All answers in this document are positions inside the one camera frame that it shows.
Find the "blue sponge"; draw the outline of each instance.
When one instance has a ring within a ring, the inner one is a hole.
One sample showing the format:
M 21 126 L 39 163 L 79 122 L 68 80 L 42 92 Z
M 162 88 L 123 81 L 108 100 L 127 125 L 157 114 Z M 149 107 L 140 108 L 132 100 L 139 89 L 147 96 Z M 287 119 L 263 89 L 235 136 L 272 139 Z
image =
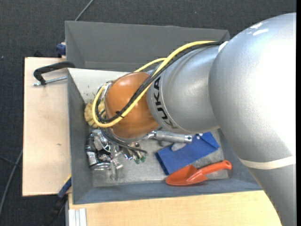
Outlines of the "blue sponge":
M 211 132 L 196 134 L 191 144 L 172 151 L 171 146 L 165 147 L 156 153 L 156 157 L 166 175 L 173 173 L 194 161 L 216 151 L 220 146 Z

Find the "gray carpet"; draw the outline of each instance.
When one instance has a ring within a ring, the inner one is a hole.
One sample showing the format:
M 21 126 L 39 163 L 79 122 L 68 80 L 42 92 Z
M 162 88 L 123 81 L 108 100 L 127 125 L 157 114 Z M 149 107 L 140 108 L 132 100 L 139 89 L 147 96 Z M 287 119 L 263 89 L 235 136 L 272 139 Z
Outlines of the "gray carpet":
M 15 161 L 23 138 L 23 57 L 39 50 L 56 57 L 64 21 L 90 0 L 0 0 L 0 156 Z M 276 15 L 296 11 L 296 0 L 95 0 L 80 20 L 227 29 L 231 36 Z M 0 199 L 13 165 L 0 158 Z M 41 225 L 54 196 L 22 198 L 17 168 L 0 226 Z M 64 225 L 60 215 L 53 225 Z

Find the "orange plastic scoop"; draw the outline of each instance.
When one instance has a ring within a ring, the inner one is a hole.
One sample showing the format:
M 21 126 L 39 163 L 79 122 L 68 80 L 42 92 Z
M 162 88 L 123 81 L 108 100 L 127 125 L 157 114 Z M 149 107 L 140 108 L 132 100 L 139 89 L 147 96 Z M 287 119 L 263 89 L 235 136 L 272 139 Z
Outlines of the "orange plastic scoop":
M 231 163 L 227 160 L 223 160 L 201 169 L 196 169 L 194 166 L 188 165 L 170 174 L 166 179 L 166 183 L 174 186 L 185 186 L 199 183 L 207 180 L 207 177 L 205 177 L 206 174 L 222 169 L 232 169 Z

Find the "wooden table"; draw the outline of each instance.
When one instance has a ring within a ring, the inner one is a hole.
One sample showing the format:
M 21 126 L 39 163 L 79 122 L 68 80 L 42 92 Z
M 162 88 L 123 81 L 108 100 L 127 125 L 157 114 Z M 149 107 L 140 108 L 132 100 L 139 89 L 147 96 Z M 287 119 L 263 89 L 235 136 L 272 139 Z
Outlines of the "wooden table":
M 66 81 L 34 87 L 33 71 L 61 58 L 26 58 L 24 65 L 23 196 L 56 194 L 71 173 Z M 66 75 L 66 70 L 45 79 Z M 88 226 L 280 226 L 263 191 L 74 205 Z

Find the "gray box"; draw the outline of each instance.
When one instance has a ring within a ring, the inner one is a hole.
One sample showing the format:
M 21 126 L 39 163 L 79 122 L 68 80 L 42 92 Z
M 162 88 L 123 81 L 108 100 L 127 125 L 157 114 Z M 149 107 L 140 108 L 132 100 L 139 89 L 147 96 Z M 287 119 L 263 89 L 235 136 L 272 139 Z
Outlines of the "gray box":
M 71 144 L 72 196 L 74 204 L 138 200 L 261 190 L 218 131 L 223 157 L 232 163 L 229 179 L 208 180 L 200 185 L 176 187 L 164 182 L 164 174 L 154 157 L 135 173 L 133 161 L 124 163 L 132 180 L 106 183 L 103 175 L 90 170 L 84 145 L 89 134 L 83 111 L 101 80 L 117 78 L 159 57 L 166 57 L 179 46 L 198 40 L 229 40 L 225 30 L 66 22 L 67 60 L 77 68 L 68 71 L 68 109 Z M 152 145 L 152 151 L 159 147 Z

